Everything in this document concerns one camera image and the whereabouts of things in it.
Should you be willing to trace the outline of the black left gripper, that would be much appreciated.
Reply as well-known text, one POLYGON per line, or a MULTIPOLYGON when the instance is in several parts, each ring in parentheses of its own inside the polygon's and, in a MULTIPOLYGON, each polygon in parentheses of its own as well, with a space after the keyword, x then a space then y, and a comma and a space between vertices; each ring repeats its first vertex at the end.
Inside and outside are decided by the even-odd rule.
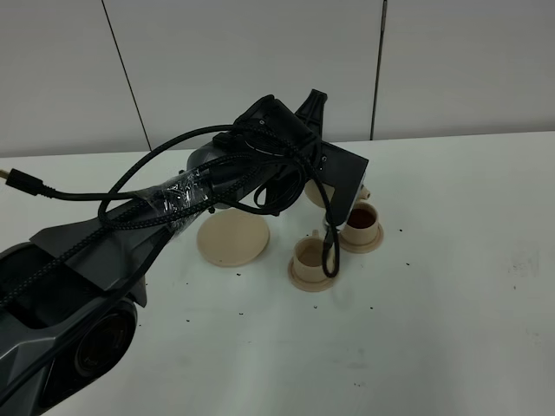
POLYGON ((300 154, 315 169, 320 161, 327 99, 326 93, 312 89, 295 112, 275 97, 259 99, 235 120, 233 151, 253 153, 259 160, 276 160, 266 167, 273 173, 292 171, 281 161, 297 159, 300 154))

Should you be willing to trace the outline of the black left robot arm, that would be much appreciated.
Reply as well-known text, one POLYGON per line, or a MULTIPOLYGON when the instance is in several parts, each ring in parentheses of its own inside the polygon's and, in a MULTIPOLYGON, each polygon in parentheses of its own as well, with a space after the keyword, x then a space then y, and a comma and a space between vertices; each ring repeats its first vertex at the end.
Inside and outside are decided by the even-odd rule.
POLYGON ((59 192, 28 173, 4 174, 33 196, 94 201, 94 218, 38 231, 1 255, 1 412, 40 415, 112 369, 127 352, 145 276, 169 242, 205 211, 232 207, 277 216, 328 162, 322 140, 327 97, 312 91, 296 111, 268 95, 210 134, 179 174, 127 192, 156 147, 104 193, 59 192))

